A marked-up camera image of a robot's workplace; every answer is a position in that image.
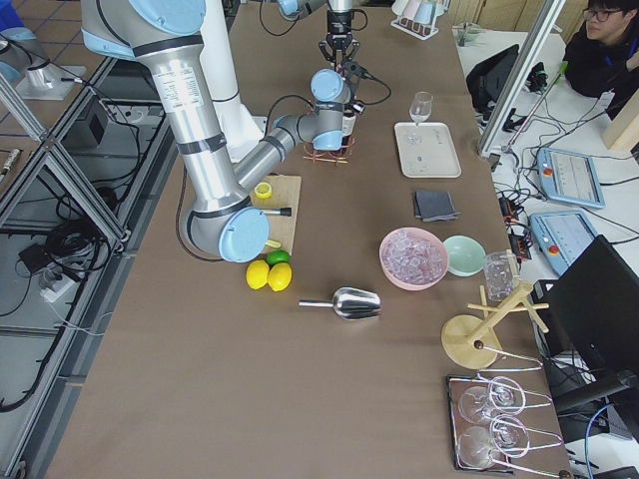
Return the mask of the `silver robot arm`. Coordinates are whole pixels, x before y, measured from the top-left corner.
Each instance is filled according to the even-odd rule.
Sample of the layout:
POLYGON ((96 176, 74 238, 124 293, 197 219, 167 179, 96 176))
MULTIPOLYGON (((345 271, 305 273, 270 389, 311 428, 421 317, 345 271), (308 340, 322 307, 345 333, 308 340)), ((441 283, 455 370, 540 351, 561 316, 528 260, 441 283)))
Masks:
POLYGON ((281 16, 290 22, 302 20, 325 8, 326 34, 319 42, 319 49, 333 67, 350 61, 356 54, 359 43, 353 38, 355 12, 351 1, 280 0, 278 5, 281 16))
POLYGON ((358 45, 347 1, 328 1, 320 43, 328 67, 314 74, 314 108, 277 119, 262 132, 239 97, 228 27, 218 1, 85 1, 86 47, 136 61, 151 73, 195 190, 180 219, 189 244, 223 260, 258 256, 270 234, 254 207, 254 187, 297 145, 321 151, 342 144, 346 111, 355 107, 351 77, 358 45))

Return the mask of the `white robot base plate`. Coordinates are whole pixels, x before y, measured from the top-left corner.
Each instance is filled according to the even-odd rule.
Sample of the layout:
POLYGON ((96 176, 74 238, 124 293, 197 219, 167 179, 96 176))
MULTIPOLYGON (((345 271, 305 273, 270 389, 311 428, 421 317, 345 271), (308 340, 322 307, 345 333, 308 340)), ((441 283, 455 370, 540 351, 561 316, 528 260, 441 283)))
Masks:
POLYGON ((265 116, 254 116, 248 111, 240 111, 237 117, 220 116, 220 126, 234 164, 239 163, 264 136, 266 120, 265 116))

